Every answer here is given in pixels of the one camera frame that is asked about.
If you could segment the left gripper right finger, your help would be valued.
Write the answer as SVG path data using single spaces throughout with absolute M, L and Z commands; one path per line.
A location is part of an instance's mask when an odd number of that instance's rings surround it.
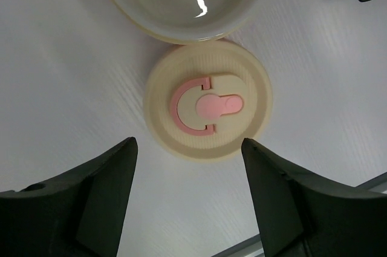
M 386 195 L 241 146 L 265 256 L 385 256 Z

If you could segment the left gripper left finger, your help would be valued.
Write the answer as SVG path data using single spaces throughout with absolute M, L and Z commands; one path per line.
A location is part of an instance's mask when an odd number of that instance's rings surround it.
M 117 256 L 134 137 L 58 176 L 1 192 L 1 256 Z

